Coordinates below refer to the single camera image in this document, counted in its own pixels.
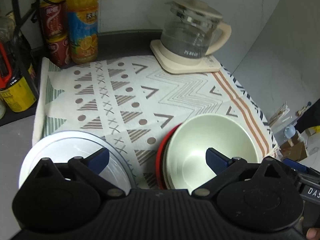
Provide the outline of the lower red drink can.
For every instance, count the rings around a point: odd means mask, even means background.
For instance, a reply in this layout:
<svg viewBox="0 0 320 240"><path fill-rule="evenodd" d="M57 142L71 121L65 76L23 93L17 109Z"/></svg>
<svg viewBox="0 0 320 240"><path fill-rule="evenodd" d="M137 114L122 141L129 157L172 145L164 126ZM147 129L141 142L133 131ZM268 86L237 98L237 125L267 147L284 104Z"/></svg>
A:
<svg viewBox="0 0 320 240"><path fill-rule="evenodd" d="M47 40L50 60L58 67L64 67L71 61L69 39L67 34Z"/></svg>

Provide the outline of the cream drying rack stand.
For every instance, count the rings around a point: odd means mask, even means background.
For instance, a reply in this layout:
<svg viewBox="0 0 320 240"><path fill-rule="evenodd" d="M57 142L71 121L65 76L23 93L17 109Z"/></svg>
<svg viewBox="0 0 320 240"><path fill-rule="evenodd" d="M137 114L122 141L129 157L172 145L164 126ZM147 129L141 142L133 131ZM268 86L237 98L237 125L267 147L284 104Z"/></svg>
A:
<svg viewBox="0 0 320 240"><path fill-rule="evenodd" d="M287 105L287 102L283 103L281 107L272 115L268 120L268 125L272 127L278 120L283 118L287 113L289 113L290 109Z"/></svg>

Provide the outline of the red bowl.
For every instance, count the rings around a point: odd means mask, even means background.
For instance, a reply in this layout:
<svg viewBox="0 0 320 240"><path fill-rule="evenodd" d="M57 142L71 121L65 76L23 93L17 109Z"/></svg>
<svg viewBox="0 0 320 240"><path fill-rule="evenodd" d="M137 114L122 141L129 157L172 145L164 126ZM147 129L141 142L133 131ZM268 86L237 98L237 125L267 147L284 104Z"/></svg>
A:
<svg viewBox="0 0 320 240"><path fill-rule="evenodd" d="M156 175L158 186L161 190L168 189L167 185L165 184L164 173L163 173L163 160L164 160L165 147L168 144L172 135L175 133L176 129L178 129L180 125L181 124L175 126L169 133L165 135L165 137L162 139L157 150L156 160L155 160L155 175Z"/></svg>

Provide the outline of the black metal shelf rack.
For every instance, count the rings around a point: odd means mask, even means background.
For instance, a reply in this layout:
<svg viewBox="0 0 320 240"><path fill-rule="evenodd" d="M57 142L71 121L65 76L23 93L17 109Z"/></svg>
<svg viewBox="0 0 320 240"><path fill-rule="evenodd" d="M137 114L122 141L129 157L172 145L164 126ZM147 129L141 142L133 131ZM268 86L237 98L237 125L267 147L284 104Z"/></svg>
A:
<svg viewBox="0 0 320 240"><path fill-rule="evenodd" d="M29 3L21 15L19 0L11 0L12 10L1 17L1 126L35 114L39 99L39 76L44 54L32 49L22 32L27 22L36 23L40 0Z"/></svg>

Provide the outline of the orange juice bottle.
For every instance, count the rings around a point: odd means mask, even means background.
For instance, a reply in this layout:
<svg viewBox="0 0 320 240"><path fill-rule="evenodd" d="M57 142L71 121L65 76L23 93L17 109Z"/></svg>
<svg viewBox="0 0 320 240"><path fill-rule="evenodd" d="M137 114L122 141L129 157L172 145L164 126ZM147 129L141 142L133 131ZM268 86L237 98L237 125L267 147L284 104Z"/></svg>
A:
<svg viewBox="0 0 320 240"><path fill-rule="evenodd" d="M71 58L76 64L98 55L99 0L66 0Z"/></svg>

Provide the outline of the dark soy sauce bottle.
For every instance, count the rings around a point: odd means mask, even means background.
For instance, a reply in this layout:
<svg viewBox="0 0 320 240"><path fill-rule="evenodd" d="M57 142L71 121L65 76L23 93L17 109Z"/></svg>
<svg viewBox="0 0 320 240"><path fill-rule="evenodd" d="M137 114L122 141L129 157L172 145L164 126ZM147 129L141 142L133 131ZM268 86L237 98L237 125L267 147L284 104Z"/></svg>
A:
<svg viewBox="0 0 320 240"><path fill-rule="evenodd" d="M15 21L1 17L1 99L15 112L30 108L36 97L27 84L20 67L26 67L32 79L35 72L32 65L31 47L22 33L19 33L17 46L13 44Z"/></svg>

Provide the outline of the large white plate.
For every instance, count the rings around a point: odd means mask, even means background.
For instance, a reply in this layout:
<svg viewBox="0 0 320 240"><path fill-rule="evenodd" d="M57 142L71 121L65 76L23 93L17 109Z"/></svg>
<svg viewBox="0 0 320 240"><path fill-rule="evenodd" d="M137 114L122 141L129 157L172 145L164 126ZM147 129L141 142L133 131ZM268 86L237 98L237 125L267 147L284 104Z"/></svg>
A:
<svg viewBox="0 0 320 240"><path fill-rule="evenodd" d="M50 158L54 163L66 163L72 157L86 158L102 148L109 150L110 161L99 175L128 194L137 185L125 158L110 143L96 135L81 131L57 132L37 142L25 156L18 186L23 185L42 158Z"/></svg>

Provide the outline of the patterned table mat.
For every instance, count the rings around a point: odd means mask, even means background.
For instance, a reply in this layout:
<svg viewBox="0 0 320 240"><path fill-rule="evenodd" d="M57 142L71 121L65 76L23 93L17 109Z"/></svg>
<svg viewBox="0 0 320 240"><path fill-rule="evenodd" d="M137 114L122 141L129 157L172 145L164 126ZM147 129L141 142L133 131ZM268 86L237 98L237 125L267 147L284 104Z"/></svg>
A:
<svg viewBox="0 0 320 240"><path fill-rule="evenodd" d="M61 131L109 143L124 159L133 187L157 183L155 157L164 136L196 115L216 113L240 124L260 158L277 142L262 110L224 67L172 75L153 56L131 56L61 69L43 58L33 144Z"/></svg>

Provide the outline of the blue baby bottle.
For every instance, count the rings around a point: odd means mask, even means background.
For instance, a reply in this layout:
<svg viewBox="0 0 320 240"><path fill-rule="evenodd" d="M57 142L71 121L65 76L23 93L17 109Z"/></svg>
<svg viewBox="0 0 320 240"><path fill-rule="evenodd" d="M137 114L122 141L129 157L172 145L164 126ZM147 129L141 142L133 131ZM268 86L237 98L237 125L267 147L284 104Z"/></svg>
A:
<svg viewBox="0 0 320 240"><path fill-rule="evenodd" d="M284 136L291 139L296 134L296 129L293 125L288 125L284 128Z"/></svg>

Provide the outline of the cream kettle base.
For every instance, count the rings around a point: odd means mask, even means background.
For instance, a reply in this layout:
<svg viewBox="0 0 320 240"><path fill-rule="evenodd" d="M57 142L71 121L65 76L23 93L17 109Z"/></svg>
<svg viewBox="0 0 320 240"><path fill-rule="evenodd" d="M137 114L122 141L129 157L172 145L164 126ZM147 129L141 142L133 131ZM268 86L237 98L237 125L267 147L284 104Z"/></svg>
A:
<svg viewBox="0 0 320 240"><path fill-rule="evenodd" d="M222 64L213 56L189 59L167 50L160 40L152 40L150 48L161 67L171 74L218 72Z"/></svg>

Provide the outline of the pale green bowl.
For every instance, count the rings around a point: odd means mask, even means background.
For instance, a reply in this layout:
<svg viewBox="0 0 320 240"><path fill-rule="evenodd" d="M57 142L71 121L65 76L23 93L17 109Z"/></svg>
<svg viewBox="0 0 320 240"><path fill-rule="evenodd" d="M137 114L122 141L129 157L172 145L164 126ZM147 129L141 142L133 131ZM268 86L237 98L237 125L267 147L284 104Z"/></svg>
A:
<svg viewBox="0 0 320 240"><path fill-rule="evenodd" d="M168 145L165 146L163 151L162 171L163 171L163 177L164 177L166 188L173 190L175 189L175 187L172 185L171 179L168 177L168 173L167 173L167 151L168 151Z"/></svg>
<svg viewBox="0 0 320 240"><path fill-rule="evenodd" d="M240 124L224 115L198 115L182 123L168 142L167 173L175 189L192 192L216 176L206 163L208 148L249 163L262 160Z"/></svg>

